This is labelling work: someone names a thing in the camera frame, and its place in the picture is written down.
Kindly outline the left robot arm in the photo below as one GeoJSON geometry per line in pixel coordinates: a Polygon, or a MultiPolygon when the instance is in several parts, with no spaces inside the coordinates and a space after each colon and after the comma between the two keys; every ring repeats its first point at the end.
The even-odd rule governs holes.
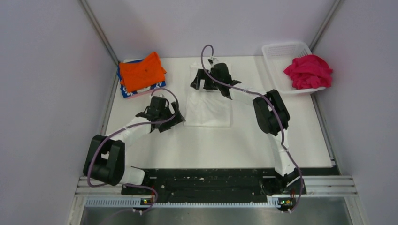
{"type": "Polygon", "coordinates": [[[165,97],[151,96],[149,106],[124,127],[91,139],[83,168],[89,186],[93,186],[90,180],[95,179],[101,185],[132,184],[138,193],[148,192],[150,180],[145,178],[144,170],[126,165],[126,150],[139,138],[155,130],[167,131],[183,121],[177,99],[169,102],[165,97]]]}

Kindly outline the white printed t-shirt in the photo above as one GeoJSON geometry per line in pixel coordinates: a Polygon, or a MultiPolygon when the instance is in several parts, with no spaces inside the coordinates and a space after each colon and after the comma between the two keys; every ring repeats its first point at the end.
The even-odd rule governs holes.
{"type": "Polygon", "coordinates": [[[190,65],[188,87],[185,88],[185,122],[188,127],[229,128],[232,124],[232,104],[218,90],[195,90],[190,87],[197,69],[202,69],[199,62],[190,65]]]}

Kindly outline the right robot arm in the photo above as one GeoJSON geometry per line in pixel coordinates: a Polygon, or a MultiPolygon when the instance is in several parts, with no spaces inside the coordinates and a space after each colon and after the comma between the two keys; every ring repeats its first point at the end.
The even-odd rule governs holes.
{"type": "Polygon", "coordinates": [[[268,137],[273,152],[276,190],[272,194],[281,192],[302,195],[305,188],[303,174],[289,152],[287,140],[291,117],[280,93],[272,89],[261,94],[246,88],[240,81],[232,78],[226,63],[215,57],[210,57],[208,62],[209,67],[206,67],[204,61],[200,61],[199,72],[191,87],[198,90],[200,81],[204,80],[206,91],[217,90],[229,100],[251,106],[258,127],[268,137]]]}

